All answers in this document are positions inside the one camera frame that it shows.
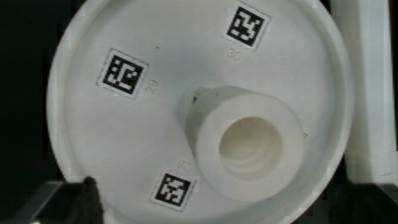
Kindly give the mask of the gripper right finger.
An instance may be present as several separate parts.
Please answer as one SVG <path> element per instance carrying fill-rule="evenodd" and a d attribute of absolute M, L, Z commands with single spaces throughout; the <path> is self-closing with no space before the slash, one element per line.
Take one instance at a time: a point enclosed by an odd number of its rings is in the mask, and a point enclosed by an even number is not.
<path fill-rule="evenodd" d="M 334 191 L 331 224 L 398 224 L 398 186 L 340 184 Z"/>

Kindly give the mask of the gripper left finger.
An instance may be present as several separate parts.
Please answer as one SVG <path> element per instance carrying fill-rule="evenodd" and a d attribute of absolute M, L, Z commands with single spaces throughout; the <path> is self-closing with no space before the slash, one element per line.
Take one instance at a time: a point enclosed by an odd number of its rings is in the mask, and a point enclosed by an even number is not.
<path fill-rule="evenodd" d="M 6 224 L 101 224 L 98 183 L 48 181 Z"/>

